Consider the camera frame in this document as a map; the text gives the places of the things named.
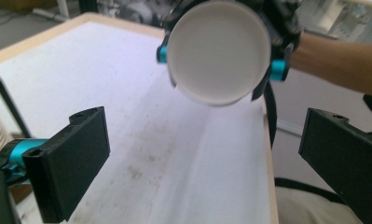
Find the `table surface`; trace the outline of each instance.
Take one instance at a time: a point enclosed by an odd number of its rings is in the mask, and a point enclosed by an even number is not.
[[[278,223],[263,99],[210,107],[157,64],[160,29],[84,14],[0,51],[31,133],[103,105],[111,154],[68,223]],[[0,119],[17,126],[0,100]],[[24,223],[42,223],[32,194]]]

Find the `person's arm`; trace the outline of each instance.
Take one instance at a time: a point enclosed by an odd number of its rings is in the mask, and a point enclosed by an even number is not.
[[[372,94],[372,44],[303,34],[291,67],[355,91]]]

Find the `floor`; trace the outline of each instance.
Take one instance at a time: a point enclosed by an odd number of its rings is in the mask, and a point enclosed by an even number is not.
[[[68,4],[72,17],[79,14],[77,1],[72,0]],[[41,18],[32,13],[17,14],[0,9],[0,49],[57,24],[59,23],[53,19]],[[372,20],[357,41],[372,43]],[[361,126],[363,130],[372,131],[372,115],[366,108],[360,113],[350,113],[350,111],[359,111],[359,108],[364,106],[360,94],[338,89],[297,71],[291,71],[286,82],[275,83],[273,88],[277,97],[279,119],[300,132],[309,106],[344,113],[345,117],[355,121],[355,125]],[[298,156],[299,142],[298,135],[278,131],[273,147],[275,175],[330,189]]]

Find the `white cup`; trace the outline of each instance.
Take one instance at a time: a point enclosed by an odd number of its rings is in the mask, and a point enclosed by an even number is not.
[[[260,17],[235,1],[191,8],[168,40],[172,80],[190,98],[230,105],[251,93],[269,68],[270,39]]]

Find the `blue joint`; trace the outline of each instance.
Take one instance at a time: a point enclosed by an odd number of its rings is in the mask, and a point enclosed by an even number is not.
[[[166,45],[162,46],[159,51],[158,61],[160,63],[166,63],[166,52],[168,47]]]
[[[282,81],[286,63],[283,60],[273,60],[270,64],[270,80]]]
[[[47,139],[24,139],[19,142],[12,150],[8,162],[16,162],[21,168],[25,169],[25,163],[22,159],[22,154],[32,147],[40,147]]]

